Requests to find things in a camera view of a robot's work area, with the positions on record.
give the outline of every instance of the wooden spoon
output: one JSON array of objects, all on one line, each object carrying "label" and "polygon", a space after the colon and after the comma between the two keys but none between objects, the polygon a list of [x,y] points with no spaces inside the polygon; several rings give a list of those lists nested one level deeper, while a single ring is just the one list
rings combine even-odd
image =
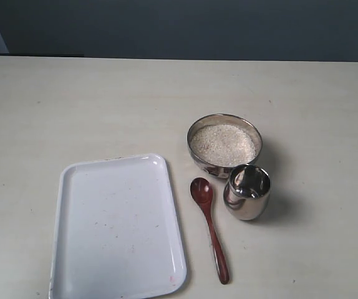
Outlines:
[{"label": "wooden spoon", "polygon": [[190,193],[194,201],[203,211],[208,228],[210,229],[212,248],[214,251],[216,270],[218,271],[219,280],[223,285],[229,282],[229,271],[226,266],[225,256],[223,255],[221,244],[216,236],[214,225],[211,217],[211,204],[213,198],[213,190],[204,178],[195,178],[190,184]]}]

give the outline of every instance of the stainless steel cup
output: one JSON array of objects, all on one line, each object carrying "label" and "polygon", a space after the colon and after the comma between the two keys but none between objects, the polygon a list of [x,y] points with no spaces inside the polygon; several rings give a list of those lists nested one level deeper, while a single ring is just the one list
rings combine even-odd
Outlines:
[{"label": "stainless steel cup", "polygon": [[235,167],[223,190],[229,212],[240,220],[259,217],[268,205],[271,180],[265,170],[255,165]]}]

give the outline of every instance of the white tray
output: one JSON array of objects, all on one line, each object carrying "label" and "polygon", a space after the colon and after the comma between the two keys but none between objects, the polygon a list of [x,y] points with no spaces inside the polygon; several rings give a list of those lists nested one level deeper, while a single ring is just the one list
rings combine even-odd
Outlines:
[{"label": "white tray", "polygon": [[50,299],[154,297],[174,292],[185,277],[161,156],[79,163],[64,170]]}]

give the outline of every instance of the white table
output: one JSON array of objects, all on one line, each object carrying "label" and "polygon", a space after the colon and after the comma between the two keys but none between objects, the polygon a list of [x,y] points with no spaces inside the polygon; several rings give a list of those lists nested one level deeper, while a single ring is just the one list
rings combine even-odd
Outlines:
[{"label": "white table", "polygon": [[[247,223],[211,179],[227,286],[188,190],[211,113],[256,125],[274,184]],[[47,297],[60,172],[139,153],[170,165],[188,280],[167,298],[358,298],[358,64],[27,57],[0,57],[0,298]]]}]

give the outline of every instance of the stainless steel bowl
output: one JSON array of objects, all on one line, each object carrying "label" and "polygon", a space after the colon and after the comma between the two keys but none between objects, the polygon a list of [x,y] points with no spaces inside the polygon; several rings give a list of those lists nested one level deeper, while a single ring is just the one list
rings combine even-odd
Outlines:
[{"label": "stainless steel bowl", "polygon": [[194,124],[192,124],[192,126],[187,132],[187,146],[190,152],[190,156],[193,158],[198,167],[200,167],[207,173],[222,179],[227,179],[232,169],[236,167],[225,167],[211,164],[197,156],[191,148],[191,140],[193,139],[195,133],[199,129],[204,128],[205,126],[212,125],[234,125],[247,132],[255,145],[256,155],[252,161],[244,161],[244,164],[254,164],[258,160],[259,154],[262,149],[262,137],[261,134],[259,134],[258,130],[255,128],[255,126],[238,116],[229,114],[212,114],[204,116],[203,118],[200,118],[199,120],[194,122]]}]

